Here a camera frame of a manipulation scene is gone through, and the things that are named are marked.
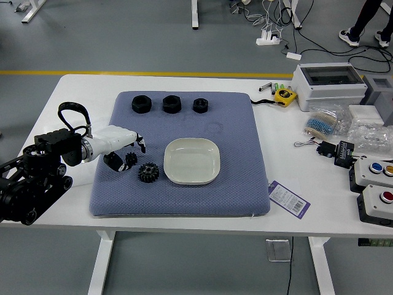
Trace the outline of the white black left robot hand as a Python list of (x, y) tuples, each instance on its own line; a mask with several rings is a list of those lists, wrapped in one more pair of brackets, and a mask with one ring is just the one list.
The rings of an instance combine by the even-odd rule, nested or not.
[(99, 130), (95, 135), (84, 138), (84, 162), (91, 162), (103, 155), (104, 163), (116, 172), (125, 171), (132, 167), (134, 156), (130, 155), (123, 161), (115, 152), (137, 143), (141, 152), (146, 153), (144, 138), (137, 132), (126, 128), (109, 125)]

